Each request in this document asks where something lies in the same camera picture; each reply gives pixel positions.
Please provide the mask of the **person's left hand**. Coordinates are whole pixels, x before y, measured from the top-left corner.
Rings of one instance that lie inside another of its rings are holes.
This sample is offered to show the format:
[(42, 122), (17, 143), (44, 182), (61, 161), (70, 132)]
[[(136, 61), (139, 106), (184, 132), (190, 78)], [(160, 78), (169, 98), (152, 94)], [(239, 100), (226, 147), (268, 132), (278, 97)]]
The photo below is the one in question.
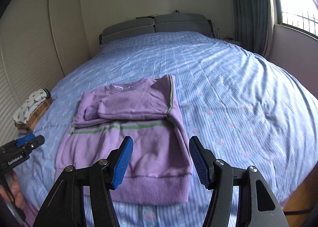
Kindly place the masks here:
[(15, 206), (13, 206), (14, 214), (21, 217), (21, 212), (25, 207), (25, 200), (23, 194), (21, 193), (17, 175), (14, 170), (5, 175), (6, 180), (10, 180), (10, 192), (6, 191), (5, 187), (2, 185), (1, 181), (1, 197), (5, 202), (11, 203), (14, 201)]

